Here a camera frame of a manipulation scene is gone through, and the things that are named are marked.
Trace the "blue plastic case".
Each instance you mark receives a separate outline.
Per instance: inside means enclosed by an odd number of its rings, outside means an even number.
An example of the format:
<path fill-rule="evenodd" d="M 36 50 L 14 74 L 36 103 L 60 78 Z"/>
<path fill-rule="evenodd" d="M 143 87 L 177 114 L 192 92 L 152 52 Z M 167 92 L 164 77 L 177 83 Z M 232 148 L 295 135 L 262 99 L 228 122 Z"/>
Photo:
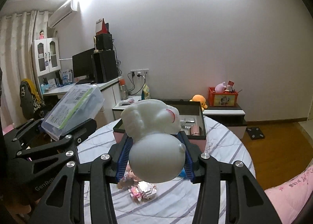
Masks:
<path fill-rule="evenodd" d="M 186 172 L 185 172 L 185 169 L 183 168 L 182 170 L 181 170 L 181 172 L 179 173 L 179 175 L 178 175 L 179 177 L 183 177 L 183 178 L 186 178 L 187 177 L 187 175 L 186 175 Z"/>

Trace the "pink plush in crate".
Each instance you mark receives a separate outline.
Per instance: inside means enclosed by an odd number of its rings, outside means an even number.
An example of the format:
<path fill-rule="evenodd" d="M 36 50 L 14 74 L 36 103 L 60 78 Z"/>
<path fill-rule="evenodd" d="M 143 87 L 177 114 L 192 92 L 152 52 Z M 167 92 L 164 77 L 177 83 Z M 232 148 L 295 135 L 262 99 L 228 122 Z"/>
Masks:
<path fill-rule="evenodd" d="M 216 87 L 215 87 L 215 92 L 216 93 L 223 93 L 226 90 L 226 85 L 225 82 L 219 83 Z"/>

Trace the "white air conditioner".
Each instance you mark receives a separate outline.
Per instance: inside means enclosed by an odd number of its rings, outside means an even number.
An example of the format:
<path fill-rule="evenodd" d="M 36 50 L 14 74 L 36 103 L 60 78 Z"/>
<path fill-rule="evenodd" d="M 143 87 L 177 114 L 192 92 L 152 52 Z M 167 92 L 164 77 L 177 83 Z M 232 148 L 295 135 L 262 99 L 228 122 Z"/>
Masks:
<path fill-rule="evenodd" d="M 48 19 L 48 27 L 55 28 L 62 20 L 78 11 L 78 1 L 69 0 L 59 7 Z"/>

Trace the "low black white cabinet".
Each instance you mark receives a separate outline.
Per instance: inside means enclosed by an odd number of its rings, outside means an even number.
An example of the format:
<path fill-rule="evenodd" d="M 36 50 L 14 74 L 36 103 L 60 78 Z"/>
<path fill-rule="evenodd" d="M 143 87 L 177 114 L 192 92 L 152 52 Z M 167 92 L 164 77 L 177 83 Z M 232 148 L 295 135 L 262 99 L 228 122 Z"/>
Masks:
<path fill-rule="evenodd" d="M 247 128 L 246 113 L 239 105 L 235 107 L 209 107 L 203 111 L 203 115 L 221 123 L 239 139 L 244 137 Z"/>

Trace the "pink black storage box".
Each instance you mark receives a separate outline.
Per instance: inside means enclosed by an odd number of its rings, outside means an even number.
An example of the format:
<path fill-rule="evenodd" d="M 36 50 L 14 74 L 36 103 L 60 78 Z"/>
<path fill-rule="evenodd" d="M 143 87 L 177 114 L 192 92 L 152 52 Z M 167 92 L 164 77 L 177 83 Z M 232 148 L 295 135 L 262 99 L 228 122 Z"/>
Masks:
<path fill-rule="evenodd" d="M 204 152 L 207 144 L 207 136 L 203 111 L 199 102 L 165 99 L 162 99 L 162 101 L 179 111 L 181 129 L 189 138 L 190 143 L 199 146 L 201 152 Z M 113 127 L 113 135 L 116 143 L 120 143 L 124 133 L 125 130 L 122 122 L 118 122 Z"/>

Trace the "white desk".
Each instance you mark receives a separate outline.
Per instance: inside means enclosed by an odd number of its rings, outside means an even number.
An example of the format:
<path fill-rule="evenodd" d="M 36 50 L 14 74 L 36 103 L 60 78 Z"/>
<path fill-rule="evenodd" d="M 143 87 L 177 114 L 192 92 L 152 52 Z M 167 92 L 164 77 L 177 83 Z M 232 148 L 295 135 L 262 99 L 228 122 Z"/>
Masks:
<path fill-rule="evenodd" d="M 55 99 L 62 99 L 62 97 L 74 88 L 87 88 L 87 86 L 91 86 L 90 84 L 81 84 L 75 85 L 70 84 L 63 87 L 58 87 L 55 89 L 51 89 L 46 93 L 43 93 L 43 99 L 46 103 L 48 103 L 48 97 L 54 97 Z M 115 120 L 113 114 L 113 107 L 115 107 L 121 101 L 121 90 L 119 85 L 119 78 L 112 79 L 105 83 L 97 83 L 94 84 L 93 87 L 97 87 L 98 90 L 95 90 L 96 96 L 102 99 L 102 107 L 99 109 L 99 112 L 95 116 L 95 121 L 97 122 L 97 128 L 101 128 L 107 125 L 110 122 Z"/>

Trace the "white glass-door cabinet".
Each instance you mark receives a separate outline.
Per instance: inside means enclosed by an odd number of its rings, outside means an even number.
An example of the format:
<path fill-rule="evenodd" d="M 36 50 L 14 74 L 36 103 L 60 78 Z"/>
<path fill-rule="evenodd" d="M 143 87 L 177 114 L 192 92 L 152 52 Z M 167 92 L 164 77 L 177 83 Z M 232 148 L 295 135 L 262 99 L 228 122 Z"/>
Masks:
<path fill-rule="evenodd" d="M 61 69 L 57 38 L 35 40 L 32 43 L 32 52 L 34 69 L 38 77 Z"/>

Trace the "white striped tablecloth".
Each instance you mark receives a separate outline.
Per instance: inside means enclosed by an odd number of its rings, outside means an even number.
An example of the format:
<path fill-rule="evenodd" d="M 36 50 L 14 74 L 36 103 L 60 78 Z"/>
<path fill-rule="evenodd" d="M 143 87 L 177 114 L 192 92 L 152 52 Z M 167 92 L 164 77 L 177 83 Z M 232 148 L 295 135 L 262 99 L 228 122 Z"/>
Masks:
<path fill-rule="evenodd" d="M 204 122 L 207 138 L 205 151 L 220 162 L 241 160 L 254 174 L 253 161 L 242 141 L 217 121 L 205 117 Z M 101 127 L 78 146 L 81 163 L 88 163 L 108 153 L 116 142 L 113 135 L 116 124 L 111 122 Z M 118 223 L 192 223 L 200 188 L 189 179 L 176 177 L 157 184 L 155 198 L 136 202 L 127 189 L 118 189 L 115 184 L 110 187 Z"/>

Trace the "small baby doll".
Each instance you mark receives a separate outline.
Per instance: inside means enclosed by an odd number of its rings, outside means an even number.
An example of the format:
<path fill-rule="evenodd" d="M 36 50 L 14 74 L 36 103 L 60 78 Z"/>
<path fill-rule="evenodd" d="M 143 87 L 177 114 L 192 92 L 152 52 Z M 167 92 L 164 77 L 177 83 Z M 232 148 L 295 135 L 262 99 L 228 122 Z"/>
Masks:
<path fill-rule="evenodd" d="M 125 187 L 130 187 L 130 186 L 134 186 L 137 185 L 138 182 L 140 182 L 141 179 L 138 178 L 132 171 L 132 169 L 130 168 L 130 166 L 127 166 L 125 169 L 125 173 L 124 176 L 122 177 L 122 179 L 118 182 L 117 187 L 119 189 L 123 189 Z"/>

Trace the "chair with dark clothes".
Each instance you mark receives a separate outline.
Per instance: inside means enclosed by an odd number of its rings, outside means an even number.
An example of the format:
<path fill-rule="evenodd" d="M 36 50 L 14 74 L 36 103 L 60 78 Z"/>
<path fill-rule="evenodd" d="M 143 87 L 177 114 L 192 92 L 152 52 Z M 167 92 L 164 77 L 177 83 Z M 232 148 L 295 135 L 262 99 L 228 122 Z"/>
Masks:
<path fill-rule="evenodd" d="M 44 118 L 49 112 L 48 106 L 30 79 L 23 79 L 20 83 L 20 107 L 27 120 Z"/>

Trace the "white plush toy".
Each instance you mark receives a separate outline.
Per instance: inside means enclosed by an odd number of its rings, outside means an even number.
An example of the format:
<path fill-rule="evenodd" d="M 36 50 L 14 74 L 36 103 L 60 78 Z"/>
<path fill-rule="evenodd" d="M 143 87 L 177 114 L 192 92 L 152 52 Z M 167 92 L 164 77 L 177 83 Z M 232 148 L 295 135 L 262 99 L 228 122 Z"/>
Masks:
<path fill-rule="evenodd" d="M 175 107 L 156 99 L 141 100 L 122 111 L 121 120 L 133 139 L 129 164 L 139 179 L 163 183 L 180 174 L 186 147 L 175 137 L 181 130 Z"/>

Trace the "wall power strip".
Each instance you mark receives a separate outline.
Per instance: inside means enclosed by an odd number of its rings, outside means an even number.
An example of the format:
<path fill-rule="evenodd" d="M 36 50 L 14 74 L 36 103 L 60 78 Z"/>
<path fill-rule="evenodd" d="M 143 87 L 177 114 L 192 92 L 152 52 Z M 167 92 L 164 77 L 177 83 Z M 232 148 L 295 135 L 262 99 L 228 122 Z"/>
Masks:
<path fill-rule="evenodd" d="M 146 77 L 148 75 L 149 69 L 137 69 L 137 70 L 131 70 L 131 73 L 134 73 L 137 77 Z"/>

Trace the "pink quilt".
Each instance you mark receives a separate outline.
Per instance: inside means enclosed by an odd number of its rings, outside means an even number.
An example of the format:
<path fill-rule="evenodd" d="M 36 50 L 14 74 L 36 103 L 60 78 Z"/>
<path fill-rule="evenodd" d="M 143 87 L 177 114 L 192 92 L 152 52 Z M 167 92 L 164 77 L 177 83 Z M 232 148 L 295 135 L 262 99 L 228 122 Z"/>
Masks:
<path fill-rule="evenodd" d="M 312 194 L 312 165 L 298 176 L 265 190 L 282 223 L 292 223 Z"/>

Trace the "beige curtain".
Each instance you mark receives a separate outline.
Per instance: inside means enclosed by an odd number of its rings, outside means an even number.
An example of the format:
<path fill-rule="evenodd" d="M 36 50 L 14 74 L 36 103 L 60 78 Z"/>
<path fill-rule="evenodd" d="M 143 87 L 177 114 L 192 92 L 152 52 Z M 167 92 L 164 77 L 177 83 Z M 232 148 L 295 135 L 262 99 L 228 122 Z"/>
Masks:
<path fill-rule="evenodd" d="M 4 127 L 25 121 L 20 107 L 20 82 L 34 81 L 32 43 L 47 34 L 49 12 L 23 12 L 1 17 L 1 121 Z"/>

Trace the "pink doll on cabinet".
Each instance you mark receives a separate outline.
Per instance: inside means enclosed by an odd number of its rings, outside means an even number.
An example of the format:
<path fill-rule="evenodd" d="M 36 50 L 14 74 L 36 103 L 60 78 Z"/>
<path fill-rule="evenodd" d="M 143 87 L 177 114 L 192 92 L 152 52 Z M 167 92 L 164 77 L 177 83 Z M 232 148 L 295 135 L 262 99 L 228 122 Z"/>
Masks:
<path fill-rule="evenodd" d="M 45 32 L 43 29 L 39 33 L 39 39 L 45 39 Z"/>

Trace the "white side table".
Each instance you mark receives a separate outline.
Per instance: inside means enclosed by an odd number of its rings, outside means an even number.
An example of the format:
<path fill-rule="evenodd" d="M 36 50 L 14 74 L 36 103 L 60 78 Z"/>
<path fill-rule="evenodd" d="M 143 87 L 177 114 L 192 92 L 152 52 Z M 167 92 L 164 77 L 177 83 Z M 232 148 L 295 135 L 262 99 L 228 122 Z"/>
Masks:
<path fill-rule="evenodd" d="M 117 105 L 112 108 L 114 118 L 119 119 L 123 110 L 140 100 L 141 96 L 129 96 L 126 100 L 118 102 Z"/>

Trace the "yellow snack bag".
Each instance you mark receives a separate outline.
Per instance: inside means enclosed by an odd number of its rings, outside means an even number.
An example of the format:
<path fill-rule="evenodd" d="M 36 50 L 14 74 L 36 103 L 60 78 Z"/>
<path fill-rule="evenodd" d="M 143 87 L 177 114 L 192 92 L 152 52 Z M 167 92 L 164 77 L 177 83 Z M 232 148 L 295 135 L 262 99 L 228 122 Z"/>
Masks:
<path fill-rule="evenodd" d="M 149 86 L 145 83 L 142 89 L 142 100 L 150 99 L 150 88 Z"/>

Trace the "black computer monitor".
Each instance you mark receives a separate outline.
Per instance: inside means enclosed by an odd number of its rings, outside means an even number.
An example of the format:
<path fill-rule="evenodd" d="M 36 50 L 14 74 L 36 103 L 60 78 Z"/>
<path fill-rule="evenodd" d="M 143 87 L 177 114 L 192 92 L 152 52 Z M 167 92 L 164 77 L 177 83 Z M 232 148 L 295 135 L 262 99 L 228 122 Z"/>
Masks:
<path fill-rule="evenodd" d="M 94 49 L 89 49 L 72 56 L 73 77 L 85 77 L 79 79 L 77 85 L 95 82 L 92 62 L 93 53 Z"/>

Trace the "red white calendar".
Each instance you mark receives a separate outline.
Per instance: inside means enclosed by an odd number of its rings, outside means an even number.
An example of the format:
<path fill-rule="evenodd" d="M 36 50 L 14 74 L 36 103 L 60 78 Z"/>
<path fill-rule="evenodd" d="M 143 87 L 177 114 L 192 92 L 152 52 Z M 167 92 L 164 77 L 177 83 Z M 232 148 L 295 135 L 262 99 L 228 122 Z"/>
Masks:
<path fill-rule="evenodd" d="M 109 34 L 109 24 L 104 19 L 98 19 L 95 24 L 95 35 Z"/>

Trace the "red toy crate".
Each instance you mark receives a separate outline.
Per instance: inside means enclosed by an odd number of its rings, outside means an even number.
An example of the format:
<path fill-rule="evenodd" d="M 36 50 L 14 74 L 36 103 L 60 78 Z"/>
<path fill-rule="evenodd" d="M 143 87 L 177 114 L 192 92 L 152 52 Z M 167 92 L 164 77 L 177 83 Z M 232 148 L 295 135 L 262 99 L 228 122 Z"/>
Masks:
<path fill-rule="evenodd" d="M 215 92 L 214 87 L 208 88 L 208 103 L 210 107 L 235 107 L 237 105 L 238 93 L 235 92 Z"/>

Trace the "small black speaker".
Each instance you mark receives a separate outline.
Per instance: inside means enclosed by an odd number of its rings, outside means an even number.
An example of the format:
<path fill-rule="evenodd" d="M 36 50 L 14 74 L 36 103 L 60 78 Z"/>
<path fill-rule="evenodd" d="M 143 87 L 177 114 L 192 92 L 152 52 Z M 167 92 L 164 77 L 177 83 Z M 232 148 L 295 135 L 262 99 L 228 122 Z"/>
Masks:
<path fill-rule="evenodd" d="M 107 51 L 113 49 L 112 34 L 99 34 L 95 36 L 96 48 L 99 51 Z"/>

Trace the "orange cap water bottle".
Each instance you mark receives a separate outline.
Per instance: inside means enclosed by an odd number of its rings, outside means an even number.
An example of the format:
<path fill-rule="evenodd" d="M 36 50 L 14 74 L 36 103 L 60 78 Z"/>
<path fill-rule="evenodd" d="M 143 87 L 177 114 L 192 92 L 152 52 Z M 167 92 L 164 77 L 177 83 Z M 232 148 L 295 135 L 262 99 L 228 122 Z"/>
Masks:
<path fill-rule="evenodd" d="M 121 99 L 127 100 L 128 99 L 128 90 L 127 90 L 127 85 L 126 85 L 126 81 L 124 80 L 124 78 L 119 80 L 119 86 L 120 86 L 120 90 L 121 90 Z"/>

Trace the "clear plastic packet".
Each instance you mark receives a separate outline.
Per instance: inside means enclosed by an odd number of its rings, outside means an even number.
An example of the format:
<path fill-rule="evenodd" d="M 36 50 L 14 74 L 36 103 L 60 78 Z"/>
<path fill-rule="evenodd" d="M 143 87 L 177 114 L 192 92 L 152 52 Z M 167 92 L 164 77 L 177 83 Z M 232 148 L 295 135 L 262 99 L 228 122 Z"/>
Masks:
<path fill-rule="evenodd" d="M 54 108 L 45 116 L 41 127 L 53 139 L 89 118 L 94 119 L 102 107 L 102 99 L 96 96 L 97 87 L 72 87 Z"/>

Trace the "black bathroom scale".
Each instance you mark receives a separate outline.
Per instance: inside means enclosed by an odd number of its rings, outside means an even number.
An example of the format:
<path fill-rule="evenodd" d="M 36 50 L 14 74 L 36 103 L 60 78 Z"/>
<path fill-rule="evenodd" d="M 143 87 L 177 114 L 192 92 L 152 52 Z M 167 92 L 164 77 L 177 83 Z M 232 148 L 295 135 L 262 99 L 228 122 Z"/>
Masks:
<path fill-rule="evenodd" d="M 252 140 L 264 139 L 265 135 L 259 127 L 247 127 L 246 132 Z"/>

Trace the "orange plush toy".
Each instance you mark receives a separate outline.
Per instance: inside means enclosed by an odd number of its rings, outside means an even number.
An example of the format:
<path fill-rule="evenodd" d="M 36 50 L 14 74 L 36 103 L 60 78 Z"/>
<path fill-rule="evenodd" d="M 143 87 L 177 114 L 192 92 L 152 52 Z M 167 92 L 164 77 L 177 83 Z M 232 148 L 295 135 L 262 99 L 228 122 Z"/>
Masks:
<path fill-rule="evenodd" d="M 206 99 L 202 95 L 199 95 L 199 94 L 194 95 L 189 101 L 199 102 L 201 105 L 202 111 L 208 108 L 206 104 Z"/>

